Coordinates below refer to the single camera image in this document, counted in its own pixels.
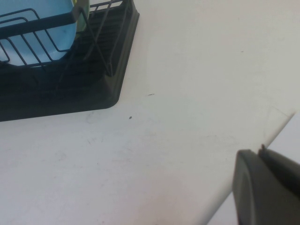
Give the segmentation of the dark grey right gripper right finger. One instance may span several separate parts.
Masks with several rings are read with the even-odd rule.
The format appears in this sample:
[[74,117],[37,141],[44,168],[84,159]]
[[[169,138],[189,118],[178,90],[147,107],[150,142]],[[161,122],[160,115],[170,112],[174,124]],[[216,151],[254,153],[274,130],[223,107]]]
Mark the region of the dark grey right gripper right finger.
[[298,163],[267,149],[263,144],[258,151],[258,156],[283,186],[300,186],[300,165]]

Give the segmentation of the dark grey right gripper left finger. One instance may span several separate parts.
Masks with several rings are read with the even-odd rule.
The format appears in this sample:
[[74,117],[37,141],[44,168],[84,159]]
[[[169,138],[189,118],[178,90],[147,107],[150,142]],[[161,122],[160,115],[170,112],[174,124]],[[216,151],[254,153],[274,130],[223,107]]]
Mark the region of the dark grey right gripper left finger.
[[298,225],[300,187],[285,187],[251,150],[236,156],[232,192],[240,225]]

